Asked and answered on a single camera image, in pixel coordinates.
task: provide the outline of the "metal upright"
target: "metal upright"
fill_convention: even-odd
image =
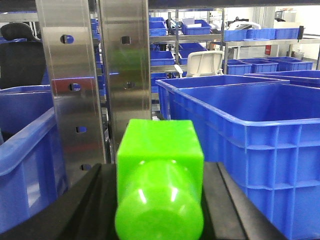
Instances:
[[[151,119],[148,1],[100,0],[98,9],[115,156],[129,120]]]
[[[106,158],[88,0],[36,0],[69,184]]]

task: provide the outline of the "chair backrest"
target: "chair backrest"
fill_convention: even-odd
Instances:
[[[218,75],[224,58],[223,51],[197,51],[188,56],[187,77]]]
[[[40,85],[46,70],[44,48],[25,23],[9,23],[0,29],[7,41],[0,44],[0,89]]]

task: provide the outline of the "blue storage bin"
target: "blue storage bin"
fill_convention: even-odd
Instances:
[[[205,159],[221,161],[290,240],[320,235],[320,91],[278,83],[174,89]]]
[[[311,70],[314,64],[312,61],[303,61],[293,57],[268,57],[267,59],[268,61],[278,63],[278,72]]]
[[[15,87],[10,87],[6,89],[0,89],[0,94],[4,94],[4,93],[25,94],[25,93],[50,92],[50,91],[51,91],[50,85],[31,85],[31,86],[15,86]]]
[[[252,64],[243,61],[228,60],[227,74],[229,75],[245,75],[252,72]]]
[[[180,50],[191,50],[191,49],[204,49],[206,50],[205,47],[203,47],[200,43],[198,42],[192,42],[192,43],[180,43],[179,44],[179,51]]]
[[[150,51],[160,51],[160,45],[150,44]]]
[[[207,49],[199,48],[199,49],[181,50],[179,51],[179,63],[181,65],[186,65],[188,63],[189,54],[195,53],[195,52],[203,52],[203,51],[207,51]]]
[[[267,72],[275,72],[278,67],[277,62],[270,62],[267,60],[260,60],[255,58],[250,59],[240,59],[245,63],[252,64],[252,73],[267,73]]]
[[[210,34],[211,26],[202,19],[194,20],[195,24],[201,24],[201,27],[188,27],[183,22],[181,23],[181,30],[184,35],[205,35]]]
[[[275,39],[297,39],[299,28],[276,28]]]
[[[149,22],[165,22],[165,19],[161,16],[150,16]]]
[[[165,36],[167,34],[167,26],[163,21],[150,21],[149,22],[149,35],[150,36]]]
[[[17,43],[17,42],[26,42],[27,39],[26,38],[18,38],[18,39],[14,39],[14,40],[11,40],[11,41],[7,41],[5,40],[4,37],[0,37],[0,44],[7,44],[7,43]]]
[[[224,31],[224,41],[243,41],[247,38],[248,30],[226,30]]]
[[[152,94],[157,94],[158,91],[159,91],[159,90],[158,90],[158,87],[157,87],[157,86],[152,86],[152,87],[151,87],[151,93],[152,93]]]
[[[320,88],[320,71],[319,70],[277,71],[277,72],[265,72],[263,74],[248,74],[248,75],[252,77],[290,80],[290,83],[294,85]]]
[[[232,84],[244,83],[261,83],[276,81],[277,79],[270,78],[255,78],[246,76],[233,76],[233,75],[217,75],[217,76],[201,76],[201,77],[186,77],[186,78],[173,78],[166,80],[158,80],[156,84],[159,86],[159,102],[160,111],[165,119],[174,119],[175,105],[174,90],[179,88],[198,88],[208,86],[221,86]]]
[[[167,74],[165,72],[151,73],[151,87],[158,88],[158,85],[156,85],[156,80],[161,80],[161,79],[167,79]]]
[[[150,51],[151,66],[174,65],[175,57],[171,51]]]
[[[275,28],[248,29],[246,32],[247,39],[276,39]]]
[[[21,91],[0,91],[0,128],[6,140],[0,145],[0,233],[38,213],[67,190],[52,94],[35,91],[43,86],[18,88]]]

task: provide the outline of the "black office chair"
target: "black office chair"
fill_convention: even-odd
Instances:
[[[0,44],[0,89],[40,85],[46,70],[42,43],[33,36],[31,28],[22,22],[1,27],[4,39],[27,39],[25,42]]]

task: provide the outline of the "green bottle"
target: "green bottle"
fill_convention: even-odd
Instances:
[[[132,119],[117,154],[121,240],[198,240],[204,155],[189,120]]]

